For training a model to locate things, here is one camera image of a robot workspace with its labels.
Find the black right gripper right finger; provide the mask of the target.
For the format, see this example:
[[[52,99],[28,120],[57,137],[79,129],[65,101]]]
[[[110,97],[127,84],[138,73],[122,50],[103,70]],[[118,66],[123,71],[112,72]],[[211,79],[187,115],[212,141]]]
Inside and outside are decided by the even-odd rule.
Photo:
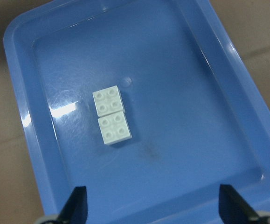
[[[229,184],[219,187],[218,212],[224,224],[257,224],[257,213]]]

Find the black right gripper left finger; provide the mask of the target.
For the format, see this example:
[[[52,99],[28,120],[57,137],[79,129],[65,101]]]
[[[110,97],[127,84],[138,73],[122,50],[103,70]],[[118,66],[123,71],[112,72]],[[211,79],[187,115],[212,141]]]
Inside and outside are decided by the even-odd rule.
[[[88,218],[87,189],[75,187],[57,217],[58,224],[85,224]]]

